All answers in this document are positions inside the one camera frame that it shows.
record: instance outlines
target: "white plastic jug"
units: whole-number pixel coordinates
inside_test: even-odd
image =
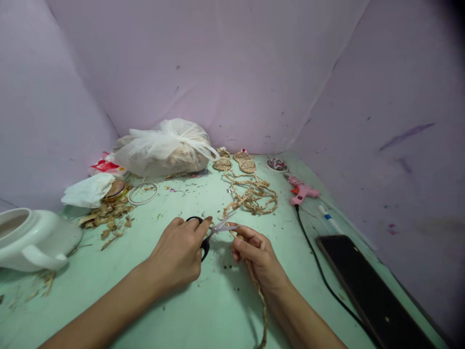
[[[0,267],[57,270],[79,244],[82,231],[56,213],[16,208],[0,214]]]

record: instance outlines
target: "purple wall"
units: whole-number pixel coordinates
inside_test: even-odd
[[[47,0],[118,133],[165,118],[287,149],[368,0]]]
[[[442,4],[372,1],[294,148],[394,275],[458,340],[465,64],[463,38]]]
[[[44,1],[0,0],[0,52],[0,211],[59,210],[116,131]]]

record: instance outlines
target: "pink glue gun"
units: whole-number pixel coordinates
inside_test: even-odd
[[[290,203],[292,206],[301,205],[307,196],[316,198],[318,197],[318,195],[320,195],[319,190],[309,187],[307,184],[302,182],[300,179],[294,176],[289,176],[288,174],[285,174],[284,176],[287,178],[289,183],[291,183],[295,187],[294,190],[291,190],[291,192],[293,192],[294,194],[297,194],[296,197],[293,197],[290,200]]]

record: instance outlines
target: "black scissors handle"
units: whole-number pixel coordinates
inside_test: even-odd
[[[200,224],[203,222],[203,219],[197,216],[187,218],[186,222],[190,221],[191,219],[198,219]],[[205,239],[204,241],[202,241],[202,245],[200,245],[200,248],[203,249],[203,257],[202,257],[202,262],[203,262],[205,257],[207,257],[208,251],[210,250],[210,242],[207,239]]]

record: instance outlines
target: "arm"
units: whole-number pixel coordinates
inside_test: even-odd
[[[200,245],[211,221],[175,218],[145,261],[40,349],[109,347],[153,302],[200,276]]]
[[[235,230],[232,253],[252,261],[257,280],[271,311],[294,348],[347,349],[325,321],[292,285],[279,263],[271,242],[255,230],[242,226]]]

